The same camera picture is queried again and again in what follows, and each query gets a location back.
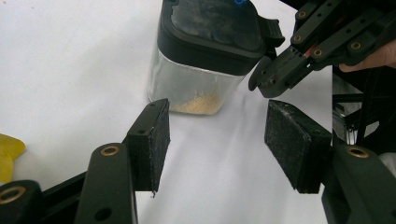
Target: yellow object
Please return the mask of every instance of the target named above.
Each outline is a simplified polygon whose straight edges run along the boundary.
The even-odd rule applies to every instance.
[[[24,149],[25,144],[21,140],[0,134],[0,183],[11,181],[14,160]]]

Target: black lid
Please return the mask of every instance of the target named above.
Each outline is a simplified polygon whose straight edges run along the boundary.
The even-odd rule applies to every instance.
[[[247,0],[163,0],[158,47],[175,63],[236,76],[268,49]]]

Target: white table surface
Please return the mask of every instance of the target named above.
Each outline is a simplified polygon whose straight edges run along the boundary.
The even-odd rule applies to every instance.
[[[295,10],[253,1],[279,19],[289,44]],[[99,146],[120,142],[149,102],[149,62],[162,2],[0,3],[0,133],[21,139],[14,180],[48,189],[87,170]],[[330,130],[330,68],[278,100]],[[239,85],[213,116],[171,113],[160,190],[137,192],[139,223],[326,223],[321,194],[293,190],[263,142],[268,100]]]

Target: clear plastic container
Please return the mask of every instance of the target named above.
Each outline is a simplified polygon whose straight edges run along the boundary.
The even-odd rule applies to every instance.
[[[267,52],[274,30],[249,1],[163,0],[152,54],[148,98],[170,109],[211,115]]]
[[[244,78],[172,62],[158,49],[150,73],[150,101],[168,98],[170,110],[201,115],[218,112]]]

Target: yellow granule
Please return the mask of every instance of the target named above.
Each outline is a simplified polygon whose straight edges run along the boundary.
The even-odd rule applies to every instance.
[[[177,112],[211,115],[219,110],[219,106],[219,97],[215,93],[211,93],[208,95],[198,96],[184,105],[170,106],[170,109]]]

